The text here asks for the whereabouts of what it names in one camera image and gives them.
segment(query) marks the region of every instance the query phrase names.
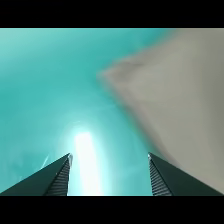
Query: turquoise table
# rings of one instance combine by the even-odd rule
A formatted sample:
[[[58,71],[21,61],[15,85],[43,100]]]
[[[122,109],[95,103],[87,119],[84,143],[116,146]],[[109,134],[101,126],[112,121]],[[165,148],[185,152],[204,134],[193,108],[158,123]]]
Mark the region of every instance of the turquoise table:
[[[0,192],[71,152],[69,195],[151,195],[153,147],[98,74],[168,32],[0,29]]]

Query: blurry gray cloth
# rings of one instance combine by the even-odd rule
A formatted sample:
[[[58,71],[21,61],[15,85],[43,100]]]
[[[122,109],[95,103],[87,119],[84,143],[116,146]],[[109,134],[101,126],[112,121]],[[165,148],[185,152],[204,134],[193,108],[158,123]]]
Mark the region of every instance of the blurry gray cloth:
[[[224,193],[224,29],[177,29],[103,74],[171,164]]]

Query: ribbed grip surface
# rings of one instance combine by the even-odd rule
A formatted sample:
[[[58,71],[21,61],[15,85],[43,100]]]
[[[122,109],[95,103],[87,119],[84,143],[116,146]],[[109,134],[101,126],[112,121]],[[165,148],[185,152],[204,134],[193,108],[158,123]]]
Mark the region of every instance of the ribbed grip surface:
[[[153,196],[172,196],[151,159],[149,160],[149,164]]]
[[[69,160],[65,162],[62,170],[55,177],[53,183],[47,190],[45,196],[67,196],[70,165]]]

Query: glossy teal tabletop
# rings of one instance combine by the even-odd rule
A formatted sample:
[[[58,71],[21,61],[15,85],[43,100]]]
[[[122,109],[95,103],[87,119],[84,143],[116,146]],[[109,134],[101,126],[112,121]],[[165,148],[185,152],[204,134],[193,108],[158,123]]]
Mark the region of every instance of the glossy teal tabletop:
[[[154,149],[99,73],[168,32],[0,29],[0,192],[70,152],[68,195],[151,195]]]

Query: gray cloth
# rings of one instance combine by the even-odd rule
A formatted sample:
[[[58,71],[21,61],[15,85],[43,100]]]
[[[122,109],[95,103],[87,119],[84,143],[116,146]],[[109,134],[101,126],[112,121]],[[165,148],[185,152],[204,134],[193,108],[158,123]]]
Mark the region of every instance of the gray cloth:
[[[103,75],[170,163],[224,193],[224,29],[177,29]]]

